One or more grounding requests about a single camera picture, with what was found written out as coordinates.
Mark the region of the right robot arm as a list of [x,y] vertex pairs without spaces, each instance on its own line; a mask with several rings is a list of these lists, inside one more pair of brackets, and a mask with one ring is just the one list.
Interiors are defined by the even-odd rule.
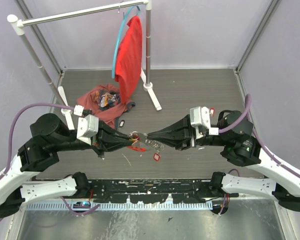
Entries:
[[197,146],[223,147],[221,156],[229,163],[254,170],[263,178],[214,172],[209,191],[215,197],[248,194],[277,201],[288,210],[300,212],[300,170],[262,146],[254,125],[237,110],[224,110],[211,124],[210,109],[194,107],[176,123],[147,134],[149,140],[183,151]]

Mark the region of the red handled keyring with keys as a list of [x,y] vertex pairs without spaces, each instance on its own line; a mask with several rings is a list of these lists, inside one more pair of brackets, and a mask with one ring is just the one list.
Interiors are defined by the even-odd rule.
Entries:
[[137,131],[132,131],[128,135],[129,140],[132,142],[129,149],[144,153],[146,151],[153,151],[153,159],[158,162],[161,159],[160,152],[165,149],[165,145],[157,140],[151,140],[147,133],[141,133]]

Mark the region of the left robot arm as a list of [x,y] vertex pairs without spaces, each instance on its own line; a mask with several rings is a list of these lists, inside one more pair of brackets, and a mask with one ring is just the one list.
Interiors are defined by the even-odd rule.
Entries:
[[22,145],[10,166],[0,173],[0,219],[18,212],[20,208],[49,198],[89,195],[91,186],[83,172],[76,172],[50,183],[26,186],[60,161],[58,153],[93,150],[98,157],[133,144],[132,139],[94,115],[78,119],[77,129],[69,129],[54,113],[47,113],[30,125],[32,137]]

